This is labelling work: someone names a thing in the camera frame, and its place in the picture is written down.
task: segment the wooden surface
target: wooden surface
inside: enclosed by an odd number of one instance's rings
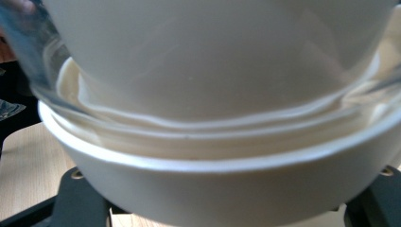
[[[5,140],[0,161],[0,220],[57,194],[61,176],[74,167],[42,123]],[[112,216],[113,227],[165,226],[135,215]]]

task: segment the white bowl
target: white bowl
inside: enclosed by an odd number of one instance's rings
[[[318,215],[362,191],[401,149],[398,103],[370,127],[324,144],[209,161],[101,148],[66,131],[43,103],[40,115],[106,199],[180,226],[275,226]]]

